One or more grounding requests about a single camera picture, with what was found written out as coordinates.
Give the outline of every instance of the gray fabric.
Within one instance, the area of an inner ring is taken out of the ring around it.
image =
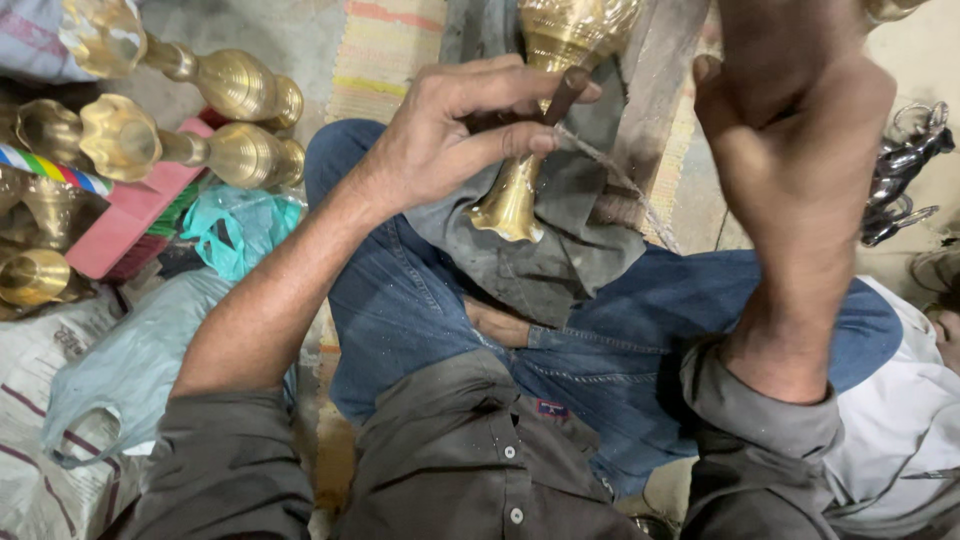
[[[516,2],[450,0],[441,47],[442,63],[460,63],[518,52]],[[613,59],[593,73],[601,100],[575,105],[564,123],[594,147],[613,145],[625,104],[625,88]],[[640,233],[615,225],[588,224],[606,170],[577,151],[554,152],[543,164],[534,208],[545,225],[543,239],[508,242],[477,231],[463,215],[490,190],[500,169],[492,165],[439,203],[407,211],[414,230],[444,250],[494,298],[538,323],[560,328],[570,308],[619,278],[644,251]]]
[[[684,399],[702,420],[683,538],[836,539],[824,455],[843,437],[831,386],[816,405],[758,394],[720,362],[718,347],[684,359]]]
[[[683,538],[835,539],[821,514],[832,498],[822,457],[841,430],[832,389],[812,406],[766,398],[714,348],[690,355],[682,380],[704,420]],[[124,537],[306,538],[311,490],[282,410],[271,392],[172,400]],[[647,538],[588,466],[596,432],[572,413],[546,412],[488,351],[407,376],[358,433],[334,537]]]

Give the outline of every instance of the blue jeans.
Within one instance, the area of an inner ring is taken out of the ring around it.
[[[315,208],[383,132],[367,120],[321,129],[306,154],[306,193]],[[402,215],[373,231],[330,290],[342,356],[330,388],[341,412],[362,424],[376,396],[404,376],[451,356],[488,349],[520,391],[566,405],[600,433],[594,473],[616,496],[642,489],[650,472],[696,455],[684,432],[678,368],[689,342],[729,331],[759,281],[754,252],[680,257],[653,245],[561,330],[534,326],[529,347],[505,350],[464,312],[449,257]],[[837,318],[829,377],[838,391],[869,377],[900,345],[892,308],[860,280]]]

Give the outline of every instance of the man's left hand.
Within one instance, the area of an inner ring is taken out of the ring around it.
[[[551,127],[522,121],[471,135],[464,120],[499,111],[529,115],[537,100],[552,97],[562,76],[527,67],[519,55],[425,67],[344,183],[386,219],[443,199],[499,160],[545,156],[558,146]],[[599,97],[600,86],[590,83],[580,101]]]

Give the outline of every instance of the light blue plastic bag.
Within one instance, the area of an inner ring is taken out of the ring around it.
[[[183,219],[181,238],[199,238],[197,253],[225,280],[237,282],[287,237],[302,203],[259,189],[215,185],[202,192]],[[221,241],[223,220],[232,247]]]

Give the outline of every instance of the shirt sleeve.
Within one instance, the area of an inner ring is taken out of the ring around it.
[[[309,538],[313,493],[279,392],[175,398],[124,538]]]
[[[684,539],[835,538],[823,457],[843,437],[836,395],[795,405],[755,392],[720,362],[694,352],[681,371],[701,418]]]

